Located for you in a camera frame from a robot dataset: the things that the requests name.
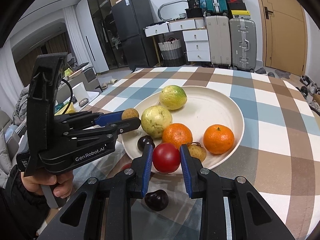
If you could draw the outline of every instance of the black plum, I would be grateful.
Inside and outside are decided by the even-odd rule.
[[[143,152],[143,149],[146,146],[146,144],[151,144],[153,146],[153,148],[156,147],[154,142],[153,142],[153,139],[152,139],[152,137],[150,135],[142,136],[138,140],[138,143],[137,143],[138,149]]]
[[[168,206],[169,197],[164,190],[159,189],[157,191],[147,193],[144,201],[153,211],[161,211]]]

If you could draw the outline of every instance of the silver bolt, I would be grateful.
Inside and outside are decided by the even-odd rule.
[[[125,169],[123,172],[126,175],[131,175],[133,173],[133,169],[128,168],[128,169]]]
[[[207,168],[201,168],[201,169],[200,169],[200,173],[201,173],[201,174],[209,174],[209,172],[210,172],[210,170],[207,169]]]
[[[245,177],[239,176],[239,177],[237,178],[237,181],[238,181],[239,183],[241,183],[241,184],[244,184],[247,180],[245,179]]]
[[[88,184],[95,184],[97,182],[97,179],[95,177],[91,177],[87,180]]]

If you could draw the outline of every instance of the yellow-green fruit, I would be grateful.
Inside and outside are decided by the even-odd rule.
[[[152,137],[162,137],[164,129],[170,124],[172,124],[172,115],[163,106],[151,106],[142,113],[141,127]]]
[[[189,152],[191,157],[195,157],[198,158],[201,162],[204,161],[204,159],[207,157],[207,152],[205,151],[205,149],[203,147],[199,145],[189,145],[188,146]]]
[[[124,110],[124,112],[122,113],[121,119],[129,119],[129,118],[134,118],[134,117],[138,117],[139,118],[139,113],[136,109],[134,108],[128,108],[126,110]]]
[[[185,91],[176,85],[166,86],[160,92],[160,103],[169,110],[177,110],[187,102]]]

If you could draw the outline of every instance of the tablecloth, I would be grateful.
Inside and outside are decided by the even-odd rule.
[[[243,139],[213,171],[232,179],[246,177],[294,237],[305,239],[320,220],[320,130],[303,96],[288,82],[229,69],[148,68],[120,80],[84,110],[125,110],[173,84],[214,89],[238,104],[245,121]],[[130,161],[117,142],[116,152],[74,171],[75,185],[92,176],[112,177]],[[133,239],[198,239],[202,202],[188,198],[183,178],[155,174],[149,191],[157,189],[168,193],[169,205],[153,212],[137,200],[132,206]],[[230,225],[227,235],[231,239]]]

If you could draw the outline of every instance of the red tomato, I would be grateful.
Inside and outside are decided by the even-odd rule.
[[[122,168],[121,168],[121,171],[124,171],[125,169],[128,169],[131,167],[131,163],[127,163],[126,165],[124,165]]]
[[[171,173],[180,166],[180,152],[172,143],[161,143],[153,151],[153,165],[161,173]]]

